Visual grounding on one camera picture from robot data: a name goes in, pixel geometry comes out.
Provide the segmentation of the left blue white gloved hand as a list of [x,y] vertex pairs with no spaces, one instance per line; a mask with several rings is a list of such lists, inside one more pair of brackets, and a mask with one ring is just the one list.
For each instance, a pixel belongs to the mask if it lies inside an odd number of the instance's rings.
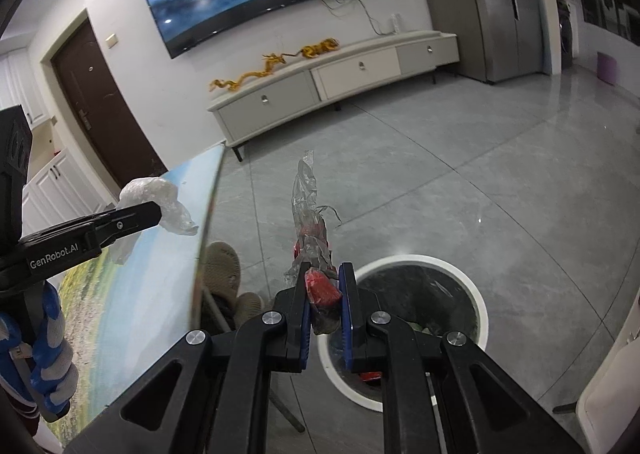
[[78,370],[73,348],[65,339],[65,319],[58,291],[42,284],[42,320],[32,340],[18,325],[18,318],[1,312],[1,388],[18,415],[35,419],[46,414],[55,422],[70,409]]

